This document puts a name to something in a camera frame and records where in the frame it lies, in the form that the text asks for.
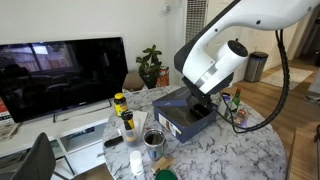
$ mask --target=metal cup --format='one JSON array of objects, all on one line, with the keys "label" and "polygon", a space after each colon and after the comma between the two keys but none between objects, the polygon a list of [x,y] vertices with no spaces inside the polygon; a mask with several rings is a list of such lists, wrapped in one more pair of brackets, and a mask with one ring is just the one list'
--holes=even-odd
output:
[{"label": "metal cup", "polygon": [[147,145],[147,153],[152,161],[159,160],[164,151],[165,136],[160,130],[149,130],[143,136],[143,141]]}]

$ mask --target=trash can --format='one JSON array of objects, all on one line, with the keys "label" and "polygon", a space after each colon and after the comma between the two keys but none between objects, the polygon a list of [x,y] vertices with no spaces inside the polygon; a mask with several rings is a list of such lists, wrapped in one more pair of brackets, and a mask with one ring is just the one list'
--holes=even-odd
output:
[{"label": "trash can", "polygon": [[249,56],[249,62],[244,80],[248,82],[260,81],[264,65],[267,62],[268,54],[264,52],[253,52]]}]

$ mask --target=white tv stand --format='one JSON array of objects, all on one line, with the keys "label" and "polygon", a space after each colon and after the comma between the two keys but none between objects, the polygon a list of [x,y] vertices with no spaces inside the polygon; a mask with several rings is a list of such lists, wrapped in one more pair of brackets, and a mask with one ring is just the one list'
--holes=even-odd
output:
[{"label": "white tv stand", "polygon": [[[113,105],[103,109],[108,105],[109,102],[105,101],[62,113],[59,118],[60,116],[61,118],[74,118],[57,123],[53,123],[53,115],[26,121],[11,140],[0,143],[0,158],[30,148],[37,136],[45,132],[51,142],[56,141],[53,143],[57,145],[53,148],[56,159],[58,159],[56,171],[67,178],[71,179],[75,175],[105,163],[102,136],[106,122],[114,113]],[[71,138],[71,135],[91,127],[94,127],[93,132]],[[2,168],[0,173],[15,170],[19,164],[21,163]]]}]

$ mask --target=potted plant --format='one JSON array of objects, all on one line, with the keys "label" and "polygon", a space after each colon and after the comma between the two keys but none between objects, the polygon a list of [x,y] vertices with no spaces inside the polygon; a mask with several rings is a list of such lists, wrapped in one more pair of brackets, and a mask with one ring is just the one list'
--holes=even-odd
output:
[{"label": "potted plant", "polygon": [[156,45],[153,45],[151,48],[143,50],[142,52],[147,55],[144,57],[137,57],[136,59],[136,62],[140,63],[140,77],[149,89],[156,86],[157,77],[159,76],[159,70],[162,64],[158,59],[158,55],[161,55],[162,52],[156,48]]}]

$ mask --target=green plant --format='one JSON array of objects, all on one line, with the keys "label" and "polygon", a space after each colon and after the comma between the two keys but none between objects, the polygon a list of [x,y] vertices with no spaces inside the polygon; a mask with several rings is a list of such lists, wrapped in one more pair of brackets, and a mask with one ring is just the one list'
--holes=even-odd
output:
[{"label": "green plant", "polygon": [[158,55],[161,55],[162,52],[156,49],[156,45],[153,45],[152,48],[147,48],[142,52],[147,55],[144,57],[137,57],[136,59],[136,62],[140,63],[139,73],[155,74],[157,76],[162,64],[158,59]]}]

